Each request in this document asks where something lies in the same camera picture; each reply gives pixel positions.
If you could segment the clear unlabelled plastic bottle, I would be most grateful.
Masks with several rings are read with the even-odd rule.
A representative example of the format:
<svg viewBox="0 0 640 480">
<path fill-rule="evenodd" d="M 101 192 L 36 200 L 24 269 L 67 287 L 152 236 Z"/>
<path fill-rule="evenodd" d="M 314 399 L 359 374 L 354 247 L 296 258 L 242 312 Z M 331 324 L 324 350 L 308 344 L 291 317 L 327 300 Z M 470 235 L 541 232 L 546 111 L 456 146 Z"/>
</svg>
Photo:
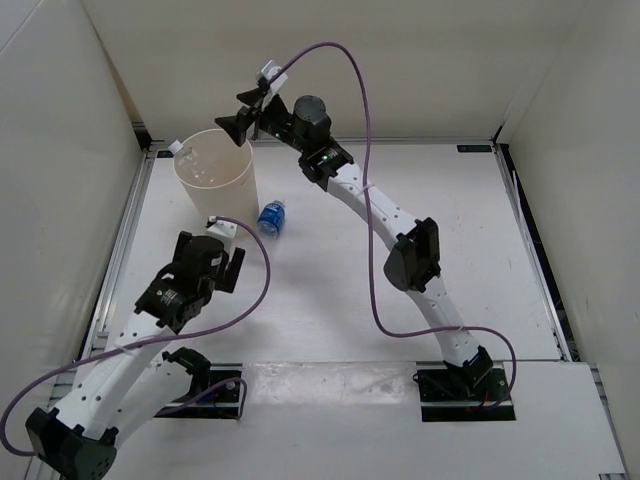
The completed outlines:
<svg viewBox="0 0 640 480">
<path fill-rule="evenodd" d="M 176 140 L 169 145 L 178 176 L 189 185 L 202 188 L 222 186 L 237 176 L 229 151 L 214 147 L 196 150 Z"/>
</svg>

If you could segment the blue label plastic bottle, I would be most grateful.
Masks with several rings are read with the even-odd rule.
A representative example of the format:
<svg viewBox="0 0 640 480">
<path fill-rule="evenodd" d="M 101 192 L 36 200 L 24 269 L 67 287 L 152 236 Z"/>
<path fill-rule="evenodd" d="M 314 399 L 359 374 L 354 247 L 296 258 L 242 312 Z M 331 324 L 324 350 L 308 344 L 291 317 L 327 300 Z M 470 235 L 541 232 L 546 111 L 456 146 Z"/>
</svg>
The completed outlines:
<svg viewBox="0 0 640 480">
<path fill-rule="evenodd" d="M 277 238 L 285 222 L 285 204 L 281 200 L 267 203 L 259 214 L 257 227 L 267 237 Z"/>
</svg>

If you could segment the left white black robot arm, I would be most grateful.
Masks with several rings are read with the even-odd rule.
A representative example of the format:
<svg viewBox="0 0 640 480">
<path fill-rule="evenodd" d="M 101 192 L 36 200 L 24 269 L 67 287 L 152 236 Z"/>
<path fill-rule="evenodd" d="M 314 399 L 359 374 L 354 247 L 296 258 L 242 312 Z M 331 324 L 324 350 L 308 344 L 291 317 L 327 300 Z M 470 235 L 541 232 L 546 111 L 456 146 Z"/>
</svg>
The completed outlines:
<svg viewBox="0 0 640 480">
<path fill-rule="evenodd" d="M 232 240 L 180 233 L 106 358 L 54 407 L 27 418 L 36 456 L 66 479 L 101 479 L 125 439 L 167 404 L 204 397 L 208 359 L 169 346 L 215 291 L 234 291 L 245 255 Z"/>
</svg>

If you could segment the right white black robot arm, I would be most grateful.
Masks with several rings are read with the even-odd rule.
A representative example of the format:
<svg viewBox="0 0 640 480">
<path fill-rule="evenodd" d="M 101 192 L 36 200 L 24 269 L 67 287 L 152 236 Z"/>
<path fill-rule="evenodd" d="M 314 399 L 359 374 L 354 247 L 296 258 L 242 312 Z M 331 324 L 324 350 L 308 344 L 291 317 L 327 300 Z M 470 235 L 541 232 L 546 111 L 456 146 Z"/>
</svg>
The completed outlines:
<svg viewBox="0 0 640 480">
<path fill-rule="evenodd" d="M 387 281 L 404 292 L 434 330 L 440 345 L 449 387 L 470 400 L 486 384 L 493 362 L 487 350 L 465 329 L 441 277 L 439 228 L 403 211 L 378 188 L 365 182 L 364 171 L 331 134 L 324 102 L 312 95 L 287 108 L 280 96 L 268 100 L 254 89 L 238 96 L 242 103 L 233 116 L 215 120 L 231 140 L 242 146 L 255 127 L 298 151 L 305 177 L 350 207 L 369 223 L 389 254 L 383 266 Z"/>
</svg>

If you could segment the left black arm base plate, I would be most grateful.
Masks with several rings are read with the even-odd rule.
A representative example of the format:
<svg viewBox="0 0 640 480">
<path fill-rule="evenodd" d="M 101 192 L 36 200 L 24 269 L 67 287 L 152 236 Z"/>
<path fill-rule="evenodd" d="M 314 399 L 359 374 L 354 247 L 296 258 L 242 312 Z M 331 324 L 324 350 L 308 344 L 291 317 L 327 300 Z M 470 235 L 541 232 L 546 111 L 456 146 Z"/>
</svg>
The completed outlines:
<svg viewBox="0 0 640 480">
<path fill-rule="evenodd" d="M 209 367 L 208 377 L 199 377 L 191 382 L 188 392 L 163 407 L 156 418 L 235 420 L 240 411 L 244 392 L 241 383 L 242 364 L 213 364 Z M 222 383 L 220 387 L 201 397 L 197 402 L 177 411 L 183 403 L 191 400 L 208 387 Z"/>
</svg>

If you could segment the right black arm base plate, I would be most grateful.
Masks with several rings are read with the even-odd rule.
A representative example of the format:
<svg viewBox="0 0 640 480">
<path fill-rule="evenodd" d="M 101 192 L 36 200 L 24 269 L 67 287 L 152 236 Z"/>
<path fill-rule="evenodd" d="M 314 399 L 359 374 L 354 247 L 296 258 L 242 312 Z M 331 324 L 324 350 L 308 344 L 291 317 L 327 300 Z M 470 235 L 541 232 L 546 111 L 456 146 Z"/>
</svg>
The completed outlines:
<svg viewBox="0 0 640 480">
<path fill-rule="evenodd" d="M 494 367 L 474 390 L 457 385 L 445 367 L 418 364 L 412 380 L 418 387 L 423 423 L 516 420 L 509 381 L 502 366 Z"/>
</svg>

